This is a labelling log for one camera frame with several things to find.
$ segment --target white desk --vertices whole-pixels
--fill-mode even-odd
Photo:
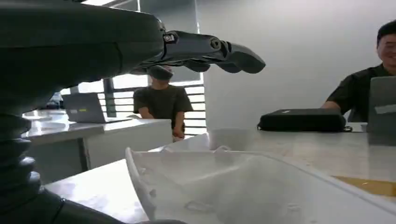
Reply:
[[[396,147],[371,144],[369,139],[366,133],[222,130],[172,143],[154,151],[164,148],[203,151],[227,145],[233,149],[286,156],[329,175],[396,181]],[[48,188],[127,223],[147,220],[134,194],[125,160],[56,182]],[[120,195],[124,195],[124,200],[120,199]]]
[[[51,120],[33,121],[23,138],[32,141],[28,156],[44,183],[57,181],[124,158],[125,148],[135,151],[173,142],[170,120],[132,119],[108,124],[69,122],[61,112],[42,112]]]

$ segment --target black case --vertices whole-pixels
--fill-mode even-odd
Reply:
[[[333,109],[288,109],[261,116],[257,127],[264,131],[342,132],[345,118]]]

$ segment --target dark green t-shirt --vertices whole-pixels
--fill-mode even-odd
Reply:
[[[351,74],[327,101],[336,102],[341,107],[342,114],[353,109],[352,121],[367,122],[371,79],[382,76],[390,76],[382,64]]]
[[[155,90],[150,86],[140,88],[134,93],[134,113],[147,107],[155,119],[171,119],[175,127],[178,112],[193,111],[190,99],[183,87],[169,85],[164,90]]]

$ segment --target white plastic tray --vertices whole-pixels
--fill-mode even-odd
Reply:
[[[150,219],[189,224],[396,223],[396,205],[273,155],[127,149],[126,159]]]

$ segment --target robotic arm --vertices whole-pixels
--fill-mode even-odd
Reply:
[[[210,35],[166,31],[144,13],[52,0],[0,2],[0,223],[120,224],[48,192],[23,156],[30,122],[21,114],[81,82],[166,64],[260,72],[246,47]]]

